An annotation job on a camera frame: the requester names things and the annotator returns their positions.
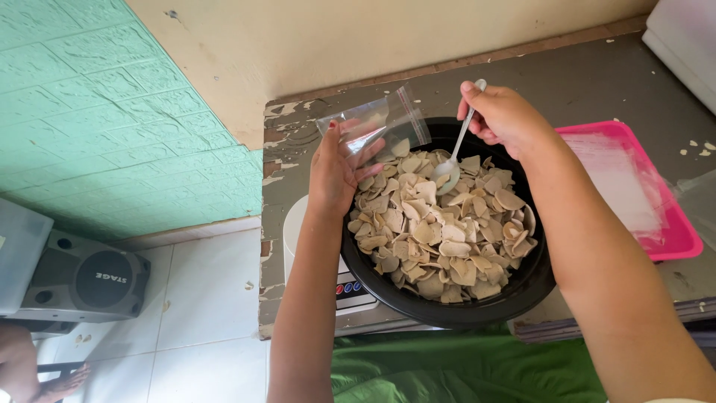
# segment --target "textured wall panel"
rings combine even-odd
[[[108,241],[258,214],[248,152],[120,0],[0,0],[0,197]]]

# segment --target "green cloth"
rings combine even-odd
[[[499,326],[336,338],[336,403],[605,403],[583,339],[524,344]]]

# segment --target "digital scale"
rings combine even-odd
[[[308,195],[300,198],[291,207],[284,222],[284,273],[286,274],[286,283],[289,280],[291,266],[294,265],[296,244],[299,241],[301,224],[304,221],[308,203]],[[373,295],[370,295],[368,290],[363,287],[363,284],[353,277],[353,274],[348,271],[348,266],[343,261],[343,257],[339,256],[338,281],[336,284],[336,315],[373,309],[378,304],[378,300]]]

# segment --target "white container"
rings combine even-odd
[[[20,309],[53,223],[51,218],[0,199],[0,316]]]
[[[642,39],[716,114],[716,1],[659,1]]]

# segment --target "pink tray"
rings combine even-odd
[[[557,133],[569,134],[592,134],[603,133],[605,136],[617,139],[622,144],[628,145],[639,154],[641,161],[648,169],[654,169],[654,164],[644,152],[642,145],[639,144],[634,132],[629,126],[608,120],[606,122],[589,123],[586,125],[569,126],[565,128],[557,128]],[[662,228],[663,245],[654,240],[641,240],[640,244],[653,261],[658,260],[674,260],[685,259],[688,257],[698,256],[704,249],[701,238],[691,225],[686,215],[679,207],[664,181],[659,180],[659,193],[664,201],[664,211],[668,228]]]

